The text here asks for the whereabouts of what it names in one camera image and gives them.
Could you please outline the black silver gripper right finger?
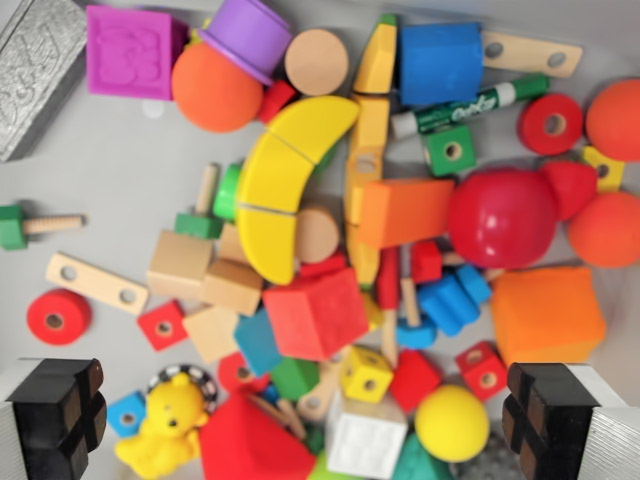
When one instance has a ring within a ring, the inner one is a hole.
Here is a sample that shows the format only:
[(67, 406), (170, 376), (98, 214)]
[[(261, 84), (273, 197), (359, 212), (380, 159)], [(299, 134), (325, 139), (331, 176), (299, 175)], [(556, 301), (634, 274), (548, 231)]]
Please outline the black silver gripper right finger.
[(587, 364), (513, 363), (502, 427), (528, 479), (637, 479), (639, 408)]

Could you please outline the black silver gripper left finger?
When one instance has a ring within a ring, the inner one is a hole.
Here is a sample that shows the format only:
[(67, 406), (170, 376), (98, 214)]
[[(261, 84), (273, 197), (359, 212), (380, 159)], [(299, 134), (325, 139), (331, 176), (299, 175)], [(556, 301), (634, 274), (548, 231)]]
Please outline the black silver gripper left finger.
[(106, 428), (99, 360), (20, 358), (1, 373), (1, 477), (80, 479)]

